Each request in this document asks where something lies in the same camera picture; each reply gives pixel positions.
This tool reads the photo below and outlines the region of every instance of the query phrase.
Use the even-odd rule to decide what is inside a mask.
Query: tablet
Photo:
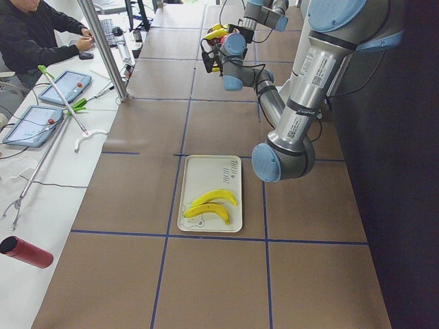
[[[91,82],[91,76],[75,71],[66,70],[55,79],[55,84],[64,98],[71,103]],[[56,90],[49,86],[39,96],[39,99],[49,103],[64,105]]]
[[[62,108],[30,106],[5,136],[3,143],[40,147],[49,138],[63,117]]]

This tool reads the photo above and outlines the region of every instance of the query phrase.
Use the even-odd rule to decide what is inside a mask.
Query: blue joint cap
[[[263,0],[247,0],[247,2],[252,5],[263,5]]]
[[[309,24],[314,31],[331,32],[345,26],[363,9],[367,0],[313,0],[309,5]]]
[[[231,55],[237,56],[246,50],[247,42],[242,34],[232,33],[228,35],[223,46]]]
[[[404,30],[392,34],[391,36],[385,36],[380,39],[371,40],[369,42],[362,43],[357,47],[357,51],[362,53],[367,53],[367,52],[386,50],[389,48],[396,47],[403,40],[403,34],[404,34]]]
[[[274,150],[265,143],[258,144],[253,149],[252,166],[256,175],[264,182],[281,180],[281,162]]]
[[[233,75],[224,75],[222,81],[224,84],[224,90],[227,91],[238,91],[244,87],[244,83]]]
[[[287,27],[288,24],[288,17],[286,16],[282,16],[276,24],[276,27],[274,28],[276,31],[278,32],[284,32],[285,28]]]

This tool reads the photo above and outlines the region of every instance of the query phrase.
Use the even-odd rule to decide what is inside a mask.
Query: plastic tray
[[[227,208],[230,225],[214,213],[184,218],[183,213],[192,201],[216,188],[224,188],[235,194],[237,206],[226,200],[215,200]],[[192,232],[238,232],[242,229],[241,159],[237,156],[188,156],[183,175],[178,228]]]

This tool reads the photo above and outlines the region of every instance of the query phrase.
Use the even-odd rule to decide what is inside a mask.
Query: white table
[[[92,60],[79,60],[76,56],[48,68],[55,77],[65,69],[91,75],[91,85],[80,96],[86,99],[90,99],[110,83],[108,78],[95,72],[104,66],[98,50],[92,49],[91,52],[95,55]],[[122,67],[118,51],[115,50],[113,53],[116,63],[120,63],[119,66]],[[47,82],[47,79],[42,76],[38,83],[40,82]],[[43,90],[44,88],[35,88],[37,94]],[[108,132],[119,103],[117,93],[112,90],[88,102],[86,110],[79,114],[79,118],[88,130],[103,129]],[[35,96],[30,93],[16,111],[16,116],[21,116],[28,106],[34,104],[36,104]],[[10,122],[16,122],[16,119],[12,118]],[[0,139],[3,139],[8,130],[9,128],[4,129]],[[88,185],[106,135],[97,134],[86,139],[81,143],[79,152],[75,153],[74,143],[81,135],[80,127],[70,118],[36,176],[36,181],[69,186]],[[28,149],[12,158],[0,160],[1,214],[19,197],[27,184],[20,175],[27,178],[31,176],[33,168],[38,164],[48,144],[49,141],[38,149]],[[0,145],[2,157],[11,156],[22,149],[23,147]],[[0,241],[7,236],[16,235],[54,255],[51,266],[39,269],[0,254],[0,327],[27,329],[32,326],[85,191],[84,187],[46,186],[33,183],[23,199],[16,230],[12,233],[8,232],[16,216],[14,207],[9,209],[5,219],[0,218]]]

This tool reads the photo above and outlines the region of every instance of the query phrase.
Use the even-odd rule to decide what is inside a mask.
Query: red cylinder
[[[0,243],[0,252],[3,255],[21,260],[27,264],[44,269],[54,261],[50,252],[32,245],[16,236],[9,236]]]

